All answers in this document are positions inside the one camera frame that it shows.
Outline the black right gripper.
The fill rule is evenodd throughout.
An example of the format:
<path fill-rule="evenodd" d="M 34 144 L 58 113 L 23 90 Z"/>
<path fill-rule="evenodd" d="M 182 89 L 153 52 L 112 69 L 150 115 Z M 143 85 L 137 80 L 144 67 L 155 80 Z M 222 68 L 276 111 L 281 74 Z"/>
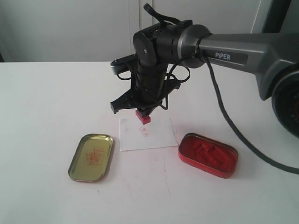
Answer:
<path fill-rule="evenodd" d="M 168 64 L 147 67 L 138 59 L 131 72 L 130 89 L 110 103 L 114 114 L 120 110 L 137 109 L 149 116 L 173 90 L 180 88 L 176 79 L 166 79 Z"/>

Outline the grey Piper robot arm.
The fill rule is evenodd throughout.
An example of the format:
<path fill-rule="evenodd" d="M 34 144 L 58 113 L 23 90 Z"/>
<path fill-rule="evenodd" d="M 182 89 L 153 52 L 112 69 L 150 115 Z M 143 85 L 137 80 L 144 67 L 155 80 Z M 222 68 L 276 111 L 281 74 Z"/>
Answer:
<path fill-rule="evenodd" d="M 165 96 L 180 87 L 167 81 L 169 64 L 195 69 L 206 60 L 254 74 L 259 96 L 272 99 L 282 126 L 299 134 L 299 35 L 281 33 L 212 34 L 202 25 L 155 24 L 133 36 L 135 53 L 111 64 L 118 75 L 131 72 L 131 87 L 111 102 L 114 113 L 137 109 L 149 116 Z"/>

